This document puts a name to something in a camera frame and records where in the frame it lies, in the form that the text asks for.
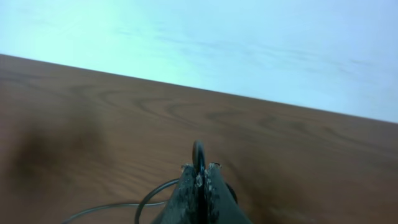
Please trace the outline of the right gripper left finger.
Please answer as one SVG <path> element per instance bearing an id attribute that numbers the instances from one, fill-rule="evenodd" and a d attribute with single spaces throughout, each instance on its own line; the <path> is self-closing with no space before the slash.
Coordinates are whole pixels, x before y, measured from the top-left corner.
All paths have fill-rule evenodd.
<path id="1" fill-rule="evenodd" d="M 199 191 L 201 177 L 191 164 L 182 166 L 183 171 L 166 206 L 152 224 L 198 224 Z"/>

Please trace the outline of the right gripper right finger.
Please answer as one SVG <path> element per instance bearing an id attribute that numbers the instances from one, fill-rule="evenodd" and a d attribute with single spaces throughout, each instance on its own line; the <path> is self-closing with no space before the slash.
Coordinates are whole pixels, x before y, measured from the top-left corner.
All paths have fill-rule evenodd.
<path id="1" fill-rule="evenodd" d="M 223 180 L 218 163 L 210 163 L 205 171 L 204 190 L 209 224 L 252 224 Z"/>

